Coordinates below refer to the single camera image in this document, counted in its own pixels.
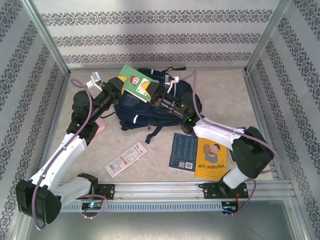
blue book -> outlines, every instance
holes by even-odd
[[[175,133],[169,167],[194,172],[196,170],[197,148],[197,137]]]

robotic arm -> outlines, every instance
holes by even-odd
[[[85,91],[77,92],[73,97],[73,113],[71,123],[67,128],[67,134],[53,156],[64,148],[58,158],[53,162],[49,171],[44,175],[44,169],[52,160],[51,157],[29,181],[20,180],[16,186],[18,209],[21,213],[32,216],[32,195],[36,184],[42,176],[39,189],[36,193],[36,216],[44,223],[50,224],[58,216],[60,209],[69,202],[85,194],[98,193],[98,179],[86,173],[59,187],[59,183],[76,159],[85,150],[94,138],[98,125],[95,122],[103,112],[107,111],[111,104],[117,102],[123,91],[125,80],[121,76],[114,77],[108,82],[103,82],[101,93],[92,100],[92,112],[88,123],[73,141],[65,147],[74,134],[84,124],[89,115],[89,99]],[[216,125],[230,129],[231,132],[203,122],[197,115],[192,100],[192,93],[185,93],[181,99],[176,99],[168,94],[168,89],[159,83],[150,82],[144,90],[151,97],[150,103],[156,107],[163,107],[170,113],[181,118],[180,127],[189,135],[207,138],[231,149],[235,155],[237,166],[224,175],[219,181],[219,191],[224,196],[229,196],[233,189],[237,188],[248,178],[255,179],[273,159],[273,153],[265,146],[246,137],[234,134],[241,132],[252,137],[263,139],[260,132],[249,127],[247,130],[232,128],[215,123]]]

book cover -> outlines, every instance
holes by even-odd
[[[169,167],[194,172],[196,169],[197,145],[197,137],[175,133]]]
[[[136,96],[138,99],[146,102],[149,102],[151,97],[148,93],[143,89],[143,83],[154,82],[158,83],[158,81],[147,77],[146,75],[140,73],[129,65],[124,65],[122,70],[119,73],[119,76],[125,76],[126,81],[124,83],[123,89]]]
[[[199,138],[194,176],[219,181],[226,172],[227,148],[206,138]]]

cartoon illustration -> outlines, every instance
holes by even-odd
[[[130,77],[130,83],[132,83],[133,85],[137,85],[137,83],[139,82],[139,78],[136,76],[131,76]]]
[[[203,146],[203,152],[205,154],[204,159],[212,164],[217,163],[218,155],[216,154],[216,152],[218,152],[219,150],[220,150],[219,144],[213,144],[213,145],[205,144]]]

pink object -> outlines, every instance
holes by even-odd
[[[96,124],[98,124],[99,128],[98,130],[96,131],[95,135],[98,135],[99,133],[103,132],[104,130],[106,130],[106,123],[105,121],[99,117],[96,121]]]

